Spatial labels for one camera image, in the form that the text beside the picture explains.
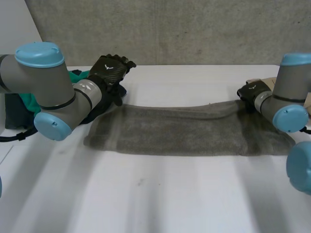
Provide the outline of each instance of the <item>logo on robotic hand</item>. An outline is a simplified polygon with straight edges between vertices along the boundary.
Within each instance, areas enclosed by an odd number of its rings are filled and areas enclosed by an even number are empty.
[[[113,67],[108,67],[106,64],[105,64],[105,67],[106,69],[113,69]]]

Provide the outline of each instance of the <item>white table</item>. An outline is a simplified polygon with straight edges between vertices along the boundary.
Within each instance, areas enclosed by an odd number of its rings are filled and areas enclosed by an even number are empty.
[[[81,70],[89,67],[70,67]],[[237,99],[277,66],[140,66],[125,102],[196,106]],[[0,233],[309,233],[311,196],[286,156],[168,157],[94,151],[90,125],[63,142],[40,134],[0,144]],[[15,132],[5,131],[4,135]],[[303,133],[297,141],[310,140]]]

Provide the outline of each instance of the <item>concrete wall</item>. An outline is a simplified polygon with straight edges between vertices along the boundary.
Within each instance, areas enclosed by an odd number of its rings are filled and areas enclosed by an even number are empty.
[[[117,53],[138,64],[278,64],[311,52],[310,0],[26,0],[68,65]]]

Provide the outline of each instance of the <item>gray towel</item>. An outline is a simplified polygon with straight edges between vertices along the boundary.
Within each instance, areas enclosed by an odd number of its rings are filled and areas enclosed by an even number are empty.
[[[287,155],[295,141],[240,100],[198,107],[123,105],[97,118],[86,146],[127,154]]]

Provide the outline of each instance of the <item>robotic hand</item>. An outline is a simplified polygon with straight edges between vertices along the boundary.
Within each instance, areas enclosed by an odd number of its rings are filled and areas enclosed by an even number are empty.
[[[247,83],[238,90],[248,112],[256,110],[277,129],[294,133],[306,131],[309,120],[303,107],[311,92],[311,53],[286,54],[280,64],[273,92],[263,81]],[[311,195],[311,142],[296,144],[286,163],[291,184]]]
[[[101,56],[86,79],[72,85],[62,52],[50,42],[23,45],[15,55],[0,55],[0,93],[33,93],[41,112],[35,128],[49,139],[64,140],[79,125],[122,105],[120,81],[136,67],[117,55]]]

